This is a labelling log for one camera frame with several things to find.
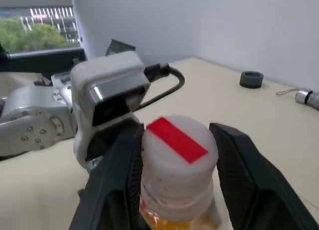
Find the red label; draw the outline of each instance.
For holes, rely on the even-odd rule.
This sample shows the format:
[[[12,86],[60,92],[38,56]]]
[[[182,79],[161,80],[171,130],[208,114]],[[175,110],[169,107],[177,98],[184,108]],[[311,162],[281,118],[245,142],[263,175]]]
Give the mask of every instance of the red label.
[[[206,149],[163,117],[149,124],[147,129],[163,140],[189,164],[208,153]]]

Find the white wall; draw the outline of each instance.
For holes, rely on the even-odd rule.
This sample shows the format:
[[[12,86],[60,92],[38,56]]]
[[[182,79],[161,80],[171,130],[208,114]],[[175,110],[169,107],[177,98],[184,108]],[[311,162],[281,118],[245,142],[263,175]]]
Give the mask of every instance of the white wall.
[[[112,38],[147,63],[197,56],[319,89],[318,0],[73,0],[83,46],[101,56]]]

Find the white plastic container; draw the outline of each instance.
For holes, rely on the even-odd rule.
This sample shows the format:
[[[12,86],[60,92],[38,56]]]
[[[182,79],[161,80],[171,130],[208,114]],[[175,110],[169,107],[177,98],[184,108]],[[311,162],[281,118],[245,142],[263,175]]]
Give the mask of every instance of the white plastic container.
[[[189,117],[170,115],[147,126],[143,148],[142,215],[156,230],[192,229],[214,201],[214,136]]]

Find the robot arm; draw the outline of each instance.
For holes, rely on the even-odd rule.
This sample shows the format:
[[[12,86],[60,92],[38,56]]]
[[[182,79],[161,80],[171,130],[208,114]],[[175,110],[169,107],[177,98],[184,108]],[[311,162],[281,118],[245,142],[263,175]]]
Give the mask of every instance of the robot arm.
[[[144,128],[133,111],[146,106],[141,101],[150,81],[157,79],[156,74],[148,75],[154,70],[145,70],[134,52],[72,70],[79,125],[74,151],[91,176],[80,194],[71,230],[149,229],[139,215]],[[159,77],[182,76],[158,70]],[[179,79],[177,89],[184,81]],[[216,139],[220,186],[235,230],[319,229],[284,176],[258,152],[249,136],[217,123],[209,129]]]
[[[173,74],[179,84],[141,104],[151,82]],[[134,51],[100,57],[78,64],[71,71],[72,103],[78,124],[74,153],[83,168],[90,171],[103,158],[103,151],[92,151],[96,134],[108,131],[111,146],[123,127],[138,123],[134,111],[140,110],[177,91],[184,76],[168,64],[146,67]]]
[[[0,119],[2,159],[74,136],[72,113],[58,93],[55,87],[25,86],[9,95]]]

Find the metal cylinder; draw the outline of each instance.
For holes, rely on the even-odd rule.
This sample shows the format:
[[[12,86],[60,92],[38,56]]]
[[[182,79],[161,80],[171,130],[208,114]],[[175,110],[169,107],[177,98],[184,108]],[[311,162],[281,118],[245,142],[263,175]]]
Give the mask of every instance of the metal cylinder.
[[[319,110],[319,93],[313,92],[308,89],[300,89],[295,96],[295,100],[296,102]]]

